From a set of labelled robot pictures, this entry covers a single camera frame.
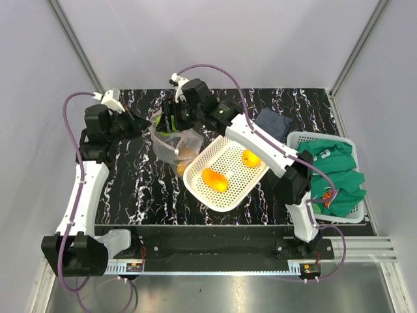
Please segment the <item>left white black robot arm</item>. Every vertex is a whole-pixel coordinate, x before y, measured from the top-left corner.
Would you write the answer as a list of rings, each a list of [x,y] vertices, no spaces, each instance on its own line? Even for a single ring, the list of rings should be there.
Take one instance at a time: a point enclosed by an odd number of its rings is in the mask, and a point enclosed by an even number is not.
[[[100,195],[115,163],[110,156],[112,146],[140,137],[150,122],[129,109],[118,112],[103,104],[88,107],[84,121],[76,144],[76,179],[68,207],[55,235],[45,236],[41,242],[45,258],[60,278],[102,276],[114,256],[121,253],[134,258],[141,249],[129,230],[96,236],[94,227]]]

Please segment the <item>yellow fake orange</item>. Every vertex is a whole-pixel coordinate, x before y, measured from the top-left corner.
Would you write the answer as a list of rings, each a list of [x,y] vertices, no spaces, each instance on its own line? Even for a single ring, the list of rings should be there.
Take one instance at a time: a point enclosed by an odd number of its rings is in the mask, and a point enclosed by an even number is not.
[[[261,159],[248,149],[243,152],[242,161],[249,168],[255,168],[261,163]]]

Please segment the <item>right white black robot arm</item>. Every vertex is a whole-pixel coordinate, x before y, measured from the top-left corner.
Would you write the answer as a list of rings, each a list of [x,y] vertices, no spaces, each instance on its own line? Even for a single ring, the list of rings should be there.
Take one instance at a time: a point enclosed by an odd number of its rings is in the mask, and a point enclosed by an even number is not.
[[[293,220],[296,251],[311,258],[319,251],[319,230],[308,205],[311,196],[312,155],[282,144],[256,125],[237,104],[217,101],[206,83],[173,74],[175,95],[162,102],[163,132],[183,131],[201,124],[259,157],[278,177],[275,189]]]

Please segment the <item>orange fake mango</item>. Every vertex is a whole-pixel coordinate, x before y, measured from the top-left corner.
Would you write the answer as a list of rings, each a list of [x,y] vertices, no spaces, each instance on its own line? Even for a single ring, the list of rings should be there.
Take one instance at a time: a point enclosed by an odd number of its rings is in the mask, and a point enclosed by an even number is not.
[[[227,178],[210,168],[205,168],[203,170],[202,178],[207,186],[217,192],[225,192],[228,189],[229,182]]]

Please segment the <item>small orange fake tangerine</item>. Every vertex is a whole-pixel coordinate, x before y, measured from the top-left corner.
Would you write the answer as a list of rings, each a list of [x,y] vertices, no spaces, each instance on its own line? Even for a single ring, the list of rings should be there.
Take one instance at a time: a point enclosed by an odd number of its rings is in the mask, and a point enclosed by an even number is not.
[[[177,174],[179,177],[182,177],[184,175],[185,169],[188,167],[187,163],[178,163],[177,164]]]

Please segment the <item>clear zip top bag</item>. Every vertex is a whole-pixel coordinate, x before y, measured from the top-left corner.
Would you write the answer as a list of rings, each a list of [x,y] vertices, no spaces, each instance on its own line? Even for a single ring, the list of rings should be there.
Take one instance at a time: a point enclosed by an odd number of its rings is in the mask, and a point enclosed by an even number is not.
[[[182,132],[157,132],[155,120],[158,115],[162,114],[158,110],[151,117],[151,126],[149,127],[152,140],[152,149],[159,160],[169,164],[177,174],[177,164],[187,163],[189,165],[193,160],[181,160],[179,152],[184,148],[191,149],[199,154],[203,144],[203,138],[195,130],[189,129]]]

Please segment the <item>green fake lime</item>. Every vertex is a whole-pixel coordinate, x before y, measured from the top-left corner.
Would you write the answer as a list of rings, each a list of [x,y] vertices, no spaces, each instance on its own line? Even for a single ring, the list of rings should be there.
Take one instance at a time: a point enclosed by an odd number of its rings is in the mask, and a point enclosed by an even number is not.
[[[165,115],[163,113],[156,117],[155,125],[156,125],[157,132],[167,133],[166,120],[165,120]]]

